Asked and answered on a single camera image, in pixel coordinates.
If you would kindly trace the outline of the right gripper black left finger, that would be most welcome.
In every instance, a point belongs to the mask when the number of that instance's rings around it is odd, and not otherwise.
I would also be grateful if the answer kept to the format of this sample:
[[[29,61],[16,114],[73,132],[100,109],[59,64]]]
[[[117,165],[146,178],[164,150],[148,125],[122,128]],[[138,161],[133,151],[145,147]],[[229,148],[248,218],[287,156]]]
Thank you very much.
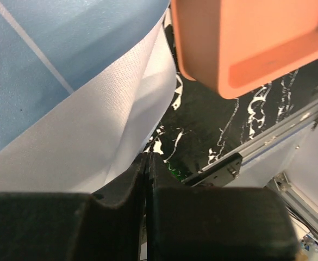
[[[0,192],[0,260],[138,260],[146,160],[93,194]]]

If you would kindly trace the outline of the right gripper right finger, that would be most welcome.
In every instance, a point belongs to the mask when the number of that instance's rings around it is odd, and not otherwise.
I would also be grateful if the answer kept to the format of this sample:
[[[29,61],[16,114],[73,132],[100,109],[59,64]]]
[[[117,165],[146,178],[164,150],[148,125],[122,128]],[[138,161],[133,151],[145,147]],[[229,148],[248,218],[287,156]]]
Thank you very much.
[[[285,203],[267,188],[189,187],[152,153],[148,162],[148,260],[294,260]]]

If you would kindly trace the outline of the blue checked tablecloth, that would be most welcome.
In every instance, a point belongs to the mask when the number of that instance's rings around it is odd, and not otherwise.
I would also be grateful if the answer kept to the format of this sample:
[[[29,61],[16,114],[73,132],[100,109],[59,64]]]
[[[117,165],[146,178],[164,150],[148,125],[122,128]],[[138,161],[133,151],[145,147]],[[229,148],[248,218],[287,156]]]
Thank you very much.
[[[0,191],[94,192],[170,106],[168,1],[0,1]]]

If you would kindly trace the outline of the orange plastic tray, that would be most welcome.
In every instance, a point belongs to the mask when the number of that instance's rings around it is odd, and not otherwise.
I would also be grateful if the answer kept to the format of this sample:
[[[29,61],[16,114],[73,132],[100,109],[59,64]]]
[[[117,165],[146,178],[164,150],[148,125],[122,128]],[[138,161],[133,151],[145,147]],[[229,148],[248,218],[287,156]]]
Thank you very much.
[[[318,0],[172,1],[181,74],[225,99],[318,59]]]

